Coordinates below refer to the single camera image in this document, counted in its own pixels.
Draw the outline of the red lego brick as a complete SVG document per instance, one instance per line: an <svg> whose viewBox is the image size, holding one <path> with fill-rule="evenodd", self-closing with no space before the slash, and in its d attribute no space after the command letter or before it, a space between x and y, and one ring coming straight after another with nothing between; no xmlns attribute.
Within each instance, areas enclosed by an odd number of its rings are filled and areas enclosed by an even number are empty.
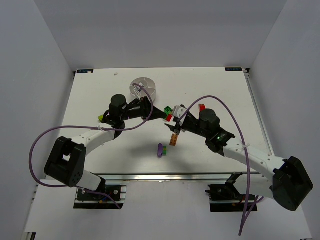
<svg viewBox="0 0 320 240"><path fill-rule="evenodd" d="M167 117L165 118L165 120L167 122L170 122L172 120L173 116L171 114L168 114Z"/></svg>
<svg viewBox="0 0 320 240"><path fill-rule="evenodd" d="M199 112L201 112L201 111L203 111L203 110L205 110L205 109L206 109L206 106L205 106L204 104L200 103L200 104L198 105L198 110L199 110Z"/></svg>

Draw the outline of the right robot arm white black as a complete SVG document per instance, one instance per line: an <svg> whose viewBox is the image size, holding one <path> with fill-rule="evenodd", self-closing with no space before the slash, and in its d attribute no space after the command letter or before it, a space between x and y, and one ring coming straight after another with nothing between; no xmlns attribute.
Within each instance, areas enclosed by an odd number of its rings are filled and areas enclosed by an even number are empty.
<svg viewBox="0 0 320 240"><path fill-rule="evenodd" d="M259 173L250 178L254 195L275 200L289 211L296 211L314 185L302 163L294 156L288 159L262 152L244 145L234 134L220 126L220 119L212 109L204 109L195 118L183 106L175 106L172 115L175 134L190 132L205 138L205 145L216 154L249 165Z"/></svg>

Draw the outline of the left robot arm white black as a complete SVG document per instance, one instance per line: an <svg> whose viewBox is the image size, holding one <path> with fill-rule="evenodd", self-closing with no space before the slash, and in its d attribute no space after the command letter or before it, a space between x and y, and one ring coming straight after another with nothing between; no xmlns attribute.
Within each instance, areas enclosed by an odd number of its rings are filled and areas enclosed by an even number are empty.
<svg viewBox="0 0 320 240"><path fill-rule="evenodd" d="M109 109L102 118L102 123L111 126L111 129L103 130L98 127L76 137L59 137L49 155L44 172L70 188L80 187L102 192L106 181L84 170L86 156L118 138L126 127L126 120L142 118L151 121L166 117L167 114L154 107L146 96L127 103L124 95L116 94L111 98Z"/></svg>

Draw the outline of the orange flat lego plate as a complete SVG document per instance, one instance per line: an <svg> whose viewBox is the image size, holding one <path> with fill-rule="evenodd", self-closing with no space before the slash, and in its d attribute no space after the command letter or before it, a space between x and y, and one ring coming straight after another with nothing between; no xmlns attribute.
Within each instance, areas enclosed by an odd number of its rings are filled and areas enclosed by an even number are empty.
<svg viewBox="0 0 320 240"><path fill-rule="evenodd" d="M178 135L173 133L171 135L169 145L175 147L177 145L177 141L178 141Z"/></svg>

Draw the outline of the green yellow stacked lego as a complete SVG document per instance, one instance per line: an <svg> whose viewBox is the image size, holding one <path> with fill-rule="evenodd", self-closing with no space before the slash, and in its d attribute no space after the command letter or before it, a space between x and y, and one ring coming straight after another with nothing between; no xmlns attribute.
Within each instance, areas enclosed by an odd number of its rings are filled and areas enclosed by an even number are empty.
<svg viewBox="0 0 320 240"><path fill-rule="evenodd" d="M164 112L165 112L166 114L171 114L171 113L173 112L173 109L170 108L169 106L167 106L167 107L164 108Z"/></svg>

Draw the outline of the purple green lego piece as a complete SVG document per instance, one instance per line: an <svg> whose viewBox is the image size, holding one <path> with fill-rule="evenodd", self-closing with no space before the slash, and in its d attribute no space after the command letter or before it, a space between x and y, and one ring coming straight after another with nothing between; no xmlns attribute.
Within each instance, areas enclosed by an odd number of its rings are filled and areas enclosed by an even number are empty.
<svg viewBox="0 0 320 240"><path fill-rule="evenodd" d="M159 143L157 147L157 157L161 158L166 155L167 155L167 146L163 145L162 143Z"/></svg>

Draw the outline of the white round divided container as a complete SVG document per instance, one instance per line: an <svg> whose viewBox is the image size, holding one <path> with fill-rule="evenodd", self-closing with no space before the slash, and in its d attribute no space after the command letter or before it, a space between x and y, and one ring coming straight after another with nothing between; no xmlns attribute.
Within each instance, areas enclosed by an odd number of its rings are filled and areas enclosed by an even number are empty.
<svg viewBox="0 0 320 240"><path fill-rule="evenodd" d="M131 89L132 89L133 84L143 84L144 85L143 97L150 96L151 100L153 102L155 102L156 97L157 97L157 90L156 90L156 83L152 79L150 79L148 77L139 77L131 82L131 84L129 86L130 94L134 99L136 99L131 93Z"/></svg>

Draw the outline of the lime green lego brick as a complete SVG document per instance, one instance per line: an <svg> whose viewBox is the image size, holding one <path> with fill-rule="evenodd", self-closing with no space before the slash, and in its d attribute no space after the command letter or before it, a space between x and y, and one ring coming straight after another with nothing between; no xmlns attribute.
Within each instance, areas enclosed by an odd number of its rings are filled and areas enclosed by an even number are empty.
<svg viewBox="0 0 320 240"><path fill-rule="evenodd" d="M104 123L104 115L100 115L98 117L98 120L99 120L100 123Z"/></svg>

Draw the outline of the aluminium table frame rail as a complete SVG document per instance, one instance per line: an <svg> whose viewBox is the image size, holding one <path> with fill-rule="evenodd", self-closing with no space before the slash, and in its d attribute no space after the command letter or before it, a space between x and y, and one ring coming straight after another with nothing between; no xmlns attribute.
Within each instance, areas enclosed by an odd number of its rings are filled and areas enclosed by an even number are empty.
<svg viewBox="0 0 320 240"><path fill-rule="evenodd" d="M258 122L259 122L259 125L260 125L260 129L262 131L262 135L263 135L263 139L264 139L267 151L268 151L268 153L270 155L274 155L274 149L273 149L273 146L272 146L272 144L270 142L269 134L267 132L264 120L263 120L262 115L261 115L260 108L259 108L258 103L257 103L257 99L255 97L255 93L254 93L252 85L251 85L250 69L249 68L245 68L243 70L243 74L244 74L244 77L245 77L245 80L246 80L246 83L247 83L247 87L248 87L248 90L249 90L249 93L250 93L250 96L251 96L251 100L252 100L253 105L254 105L254 109L255 109L255 112L256 112L256 115L257 115L257 118L258 118Z"/></svg>

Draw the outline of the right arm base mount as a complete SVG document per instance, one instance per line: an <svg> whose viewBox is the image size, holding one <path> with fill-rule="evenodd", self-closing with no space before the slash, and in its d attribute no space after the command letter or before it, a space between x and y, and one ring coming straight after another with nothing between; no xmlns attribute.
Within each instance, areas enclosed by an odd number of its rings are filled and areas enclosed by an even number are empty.
<svg viewBox="0 0 320 240"><path fill-rule="evenodd" d="M211 213L239 213L245 209L246 195L239 193L234 184L243 173L233 173L224 183L208 185L205 193L209 198Z"/></svg>

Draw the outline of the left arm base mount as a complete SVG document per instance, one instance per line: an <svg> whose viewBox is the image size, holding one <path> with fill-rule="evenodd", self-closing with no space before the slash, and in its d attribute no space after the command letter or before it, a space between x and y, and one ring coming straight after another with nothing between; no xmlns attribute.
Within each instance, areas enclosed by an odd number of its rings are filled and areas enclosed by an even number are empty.
<svg viewBox="0 0 320 240"><path fill-rule="evenodd" d="M74 209L79 210L121 210L127 194L126 185L106 185L105 192L93 194L78 189L75 194Z"/></svg>

